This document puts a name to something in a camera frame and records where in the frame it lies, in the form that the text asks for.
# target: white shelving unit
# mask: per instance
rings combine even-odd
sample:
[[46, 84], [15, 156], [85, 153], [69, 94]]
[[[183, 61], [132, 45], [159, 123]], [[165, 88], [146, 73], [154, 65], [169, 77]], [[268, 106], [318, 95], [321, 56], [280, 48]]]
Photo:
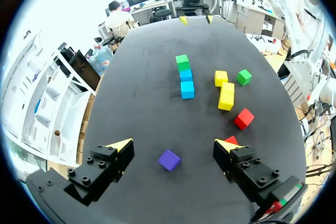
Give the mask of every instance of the white shelving unit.
[[[33, 47], [31, 40], [27, 43], [18, 56], [20, 60], [7, 66], [10, 68], [7, 72], [11, 76], [7, 76], [6, 83], [2, 83], [2, 89], [5, 89], [2, 90], [1, 97], [4, 133], [21, 148], [36, 156], [58, 164], [78, 167], [76, 154], [81, 122], [90, 95], [96, 95], [96, 93], [59, 52], [53, 54], [49, 54], [48, 50], [41, 52], [40, 48], [36, 50]], [[29, 76], [31, 76], [32, 69], [27, 63], [34, 57], [40, 57], [39, 59], [45, 60], [46, 63], [40, 70], [34, 69], [33, 74], [38, 75], [32, 81], [26, 77], [25, 73], [30, 73]], [[70, 75], [67, 78], [64, 77], [64, 81], [60, 83], [60, 93], [56, 96], [50, 95], [55, 102], [51, 120], [45, 122], [38, 119], [49, 131], [47, 146], [42, 152], [27, 144], [26, 140], [35, 117], [35, 107], [46, 90], [48, 78], [57, 69], [56, 60], [58, 59], [69, 70]], [[81, 91], [78, 86], [84, 87], [87, 91]], [[54, 135], [55, 130], [59, 130], [61, 133], [60, 141]]]

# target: red cube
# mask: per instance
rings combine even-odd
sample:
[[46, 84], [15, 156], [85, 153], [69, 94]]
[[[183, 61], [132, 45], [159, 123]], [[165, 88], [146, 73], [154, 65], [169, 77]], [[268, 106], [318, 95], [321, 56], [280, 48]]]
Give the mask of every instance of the red cube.
[[254, 115], [248, 111], [247, 108], [244, 108], [243, 111], [236, 117], [234, 123], [241, 129], [245, 129], [254, 119]]
[[236, 140], [236, 138], [234, 136], [231, 136], [229, 138], [227, 138], [226, 140], [224, 140], [225, 142], [231, 143], [231, 144], [236, 144], [238, 145], [238, 142]]

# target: blue cube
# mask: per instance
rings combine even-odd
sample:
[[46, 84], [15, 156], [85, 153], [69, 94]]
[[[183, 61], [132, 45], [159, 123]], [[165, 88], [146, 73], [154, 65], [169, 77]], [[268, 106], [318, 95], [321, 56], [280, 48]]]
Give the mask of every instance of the blue cube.
[[183, 70], [180, 72], [181, 82], [184, 81], [193, 81], [193, 74], [191, 73], [191, 69]]
[[193, 81], [181, 82], [182, 99], [191, 99], [195, 97], [195, 89]]
[[169, 150], [166, 150], [158, 160], [167, 170], [173, 170], [180, 161], [181, 159]]

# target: green cube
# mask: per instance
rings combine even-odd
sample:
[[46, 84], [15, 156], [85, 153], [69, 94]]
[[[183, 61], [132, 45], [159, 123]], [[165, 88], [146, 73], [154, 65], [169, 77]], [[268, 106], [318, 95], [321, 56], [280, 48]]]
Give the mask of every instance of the green cube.
[[175, 57], [178, 71], [188, 70], [190, 68], [189, 60], [187, 55], [179, 55]]
[[252, 74], [250, 74], [249, 71], [246, 69], [240, 71], [237, 76], [237, 81], [240, 83], [240, 85], [245, 86], [251, 81]]

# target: black tabletop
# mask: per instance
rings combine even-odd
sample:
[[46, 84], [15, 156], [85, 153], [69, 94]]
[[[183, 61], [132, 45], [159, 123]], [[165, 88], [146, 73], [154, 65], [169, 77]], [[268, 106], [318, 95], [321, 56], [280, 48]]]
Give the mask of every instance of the black tabletop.
[[[187, 54], [195, 98], [182, 100], [175, 56]], [[242, 87], [236, 76], [252, 74]], [[217, 108], [215, 70], [235, 84], [231, 111]], [[255, 119], [241, 131], [234, 123], [247, 108]], [[97, 144], [134, 139], [135, 157], [123, 177], [98, 202], [106, 215], [126, 223], [249, 223], [256, 206], [230, 184], [212, 158], [214, 139], [235, 136], [251, 145], [280, 179], [304, 181], [305, 149], [294, 108], [276, 73], [231, 24], [214, 17], [142, 26], [122, 42], [94, 102], [84, 156]], [[172, 172], [159, 163], [169, 149], [182, 161]]]

